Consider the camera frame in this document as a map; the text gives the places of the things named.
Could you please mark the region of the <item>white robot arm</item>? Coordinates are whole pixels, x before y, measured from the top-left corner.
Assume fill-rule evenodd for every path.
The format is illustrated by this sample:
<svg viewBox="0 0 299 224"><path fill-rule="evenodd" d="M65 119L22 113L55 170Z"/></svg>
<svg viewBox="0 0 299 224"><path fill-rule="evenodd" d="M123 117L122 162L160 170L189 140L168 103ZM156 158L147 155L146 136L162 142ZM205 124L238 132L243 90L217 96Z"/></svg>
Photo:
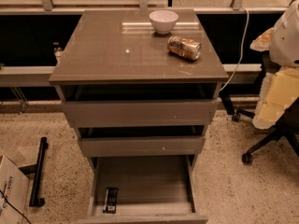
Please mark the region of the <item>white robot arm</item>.
<svg viewBox="0 0 299 224"><path fill-rule="evenodd" d="M259 35L250 48L269 51L270 61L280 68L265 73L253 125L268 129L299 97L299 1L293 1L275 25Z"/></svg>

